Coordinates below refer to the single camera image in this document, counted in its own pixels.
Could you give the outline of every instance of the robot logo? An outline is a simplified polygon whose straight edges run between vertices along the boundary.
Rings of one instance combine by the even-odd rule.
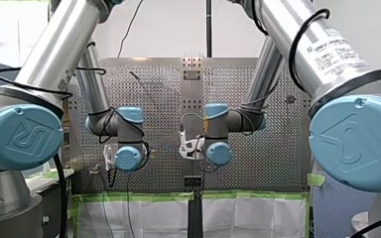
[[[30,156],[40,157],[54,130],[29,118],[20,120],[7,148]]]
[[[320,135],[323,145],[347,172],[381,159],[380,140],[366,128],[360,117],[352,114]]]

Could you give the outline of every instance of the white wall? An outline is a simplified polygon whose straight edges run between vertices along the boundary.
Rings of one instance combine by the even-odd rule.
[[[318,0],[335,26],[372,66],[381,67],[381,0]]]
[[[97,27],[94,40],[102,58],[117,56],[139,0],[113,9]],[[124,43],[121,57],[206,56],[205,0],[144,0]],[[214,57],[258,57],[264,36],[240,5],[212,0]]]
[[[47,24],[47,3],[0,2],[0,62],[22,65]]]

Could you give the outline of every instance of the blue joint cap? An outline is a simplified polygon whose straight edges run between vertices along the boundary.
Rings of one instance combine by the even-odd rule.
[[[310,144],[333,178],[381,192],[381,97],[350,95],[328,102],[312,120]]]
[[[58,152],[63,136],[61,120],[45,107],[23,104],[0,110],[0,170],[42,165]]]
[[[144,112],[141,107],[119,107],[117,111],[129,122],[137,124],[144,122]]]
[[[215,119],[228,113],[228,105],[226,103],[210,103],[205,105],[205,118]]]
[[[142,161],[141,153],[135,147],[130,146],[120,148],[114,158],[116,168],[126,172],[136,171]]]
[[[225,166],[231,161],[231,149],[224,142],[215,142],[206,149],[205,156],[216,166]]]

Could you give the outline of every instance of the white fabric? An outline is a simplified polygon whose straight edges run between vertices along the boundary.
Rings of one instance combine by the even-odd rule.
[[[130,202],[130,214],[136,238],[188,238],[188,202]],[[114,238],[132,238],[127,202],[104,203]],[[83,203],[78,209],[77,236],[111,238],[102,202]]]
[[[127,203],[104,203],[114,238],[131,238]],[[204,238],[304,238],[306,201],[270,198],[205,199]],[[187,238],[188,202],[130,202],[136,238]],[[79,206],[77,237],[111,238],[102,202]]]
[[[203,201],[204,238],[303,238],[306,201],[227,198]]]

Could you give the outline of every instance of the perforated metal panel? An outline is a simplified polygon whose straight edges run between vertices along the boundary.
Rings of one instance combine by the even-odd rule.
[[[182,191],[182,160],[178,153],[180,138],[180,80],[182,59],[104,59],[104,83],[113,107],[140,106],[144,110],[145,140],[152,149],[147,166],[131,177],[130,189],[136,191]],[[84,128],[86,112],[78,98],[77,123],[83,166],[75,176],[76,192],[105,189],[103,146]],[[127,174],[118,172],[114,189],[126,188]]]
[[[254,59],[204,59],[203,102],[226,102],[237,108],[244,100],[255,69]],[[288,97],[294,103],[287,103]],[[206,174],[205,189],[262,189],[300,191],[306,186],[309,153],[304,133],[309,101],[283,71],[270,97],[267,128],[246,137],[229,134],[232,162]]]
[[[231,107],[238,107],[246,95],[255,63],[256,59],[203,59],[201,66],[197,66],[202,72],[203,99],[194,100],[227,102]],[[184,171],[188,168],[183,167],[187,163],[183,163],[178,148],[183,106],[181,81],[189,66],[183,65],[183,59],[104,59],[101,66],[107,69],[104,81],[111,105],[136,105],[144,109],[145,140],[150,143],[153,158],[146,168],[133,174],[130,189],[184,190]],[[296,97],[295,103],[286,103],[288,96]],[[285,70],[267,109],[267,129],[251,137],[230,134],[232,163],[205,175],[204,188],[303,190],[310,164],[306,141],[308,104]],[[102,191],[106,180],[103,146],[83,126],[86,112],[80,96],[76,113],[82,170],[75,175],[74,191]],[[114,189],[125,189],[126,177],[118,172]]]

